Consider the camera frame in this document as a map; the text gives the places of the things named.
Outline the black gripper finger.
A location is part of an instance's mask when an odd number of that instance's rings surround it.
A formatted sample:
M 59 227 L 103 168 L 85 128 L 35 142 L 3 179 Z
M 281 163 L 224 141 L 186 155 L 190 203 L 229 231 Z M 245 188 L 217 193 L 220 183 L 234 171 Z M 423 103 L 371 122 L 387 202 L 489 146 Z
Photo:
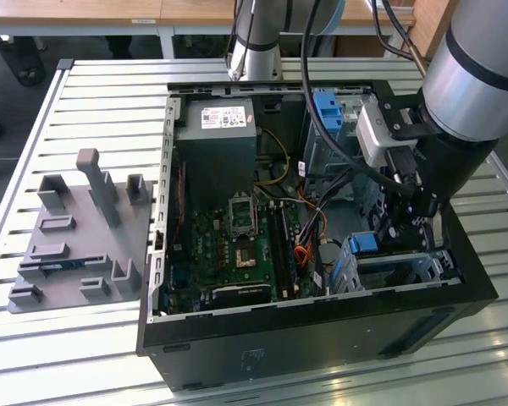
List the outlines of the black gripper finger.
M 422 217 L 414 213 L 408 215 L 410 223 L 410 245 L 415 250 L 433 249 L 433 221 L 431 217 Z
M 392 250 L 406 250 L 406 208 L 399 197 L 389 197 L 385 204 L 382 244 Z

